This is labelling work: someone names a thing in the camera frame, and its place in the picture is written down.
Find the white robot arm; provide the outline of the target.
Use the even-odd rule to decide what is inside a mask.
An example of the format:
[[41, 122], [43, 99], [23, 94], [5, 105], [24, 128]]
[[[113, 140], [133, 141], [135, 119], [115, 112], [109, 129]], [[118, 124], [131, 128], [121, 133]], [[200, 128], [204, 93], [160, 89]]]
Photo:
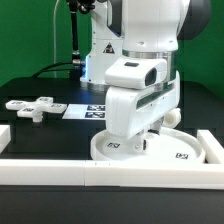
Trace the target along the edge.
[[211, 0], [94, 0], [92, 49], [81, 83], [106, 92], [106, 129], [100, 147], [147, 147], [164, 117], [179, 103], [176, 53], [180, 40], [197, 37], [211, 16]]

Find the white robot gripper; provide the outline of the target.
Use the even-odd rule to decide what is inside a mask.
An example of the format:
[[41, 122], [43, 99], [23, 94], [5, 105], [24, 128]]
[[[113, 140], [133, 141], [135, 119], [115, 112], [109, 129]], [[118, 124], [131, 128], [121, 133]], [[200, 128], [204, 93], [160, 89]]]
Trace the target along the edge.
[[[110, 134], [126, 139], [149, 127], [151, 133], [159, 135], [163, 124], [159, 119], [176, 108], [179, 99], [179, 73], [173, 81], [160, 87], [134, 90], [111, 86], [105, 100], [106, 129]], [[146, 136], [137, 135], [134, 147], [137, 151], [146, 150]]]

